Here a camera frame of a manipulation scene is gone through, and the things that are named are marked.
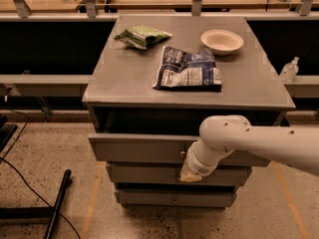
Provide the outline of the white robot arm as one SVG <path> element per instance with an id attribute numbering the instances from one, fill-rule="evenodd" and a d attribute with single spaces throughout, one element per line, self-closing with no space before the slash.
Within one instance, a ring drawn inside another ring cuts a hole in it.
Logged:
<path id="1" fill-rule="evenodd" d="M 318 127 L 257 126 L 243 116 L 213 116 L 201 123 L 198 140 L 187 150 L 180 180 L 202 180 L 236 151 L 319 175 Z"/>

